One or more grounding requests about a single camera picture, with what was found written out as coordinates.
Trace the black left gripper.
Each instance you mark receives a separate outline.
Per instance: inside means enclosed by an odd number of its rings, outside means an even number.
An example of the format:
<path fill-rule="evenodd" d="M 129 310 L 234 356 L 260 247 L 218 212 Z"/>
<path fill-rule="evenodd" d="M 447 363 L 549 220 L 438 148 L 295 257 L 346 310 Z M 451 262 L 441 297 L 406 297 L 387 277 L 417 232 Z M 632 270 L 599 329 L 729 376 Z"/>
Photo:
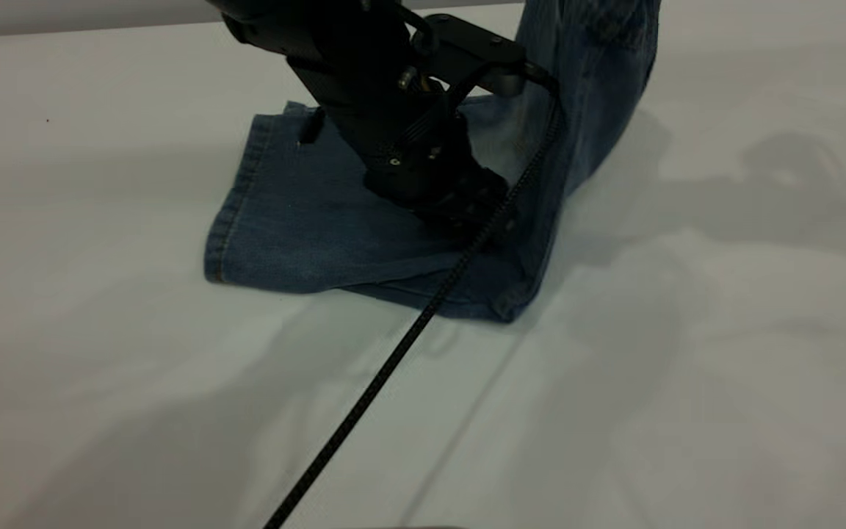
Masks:
<path fill-rule="evenodd" d="M 421 80 L 402 17 L 309 15 L 308 32 L 315 50 L 289 64 L 365 164 L 364 187 L 470 245 L 510 185 L 479 168 L 466 120 L 446 109 L 438 83 Z"/>

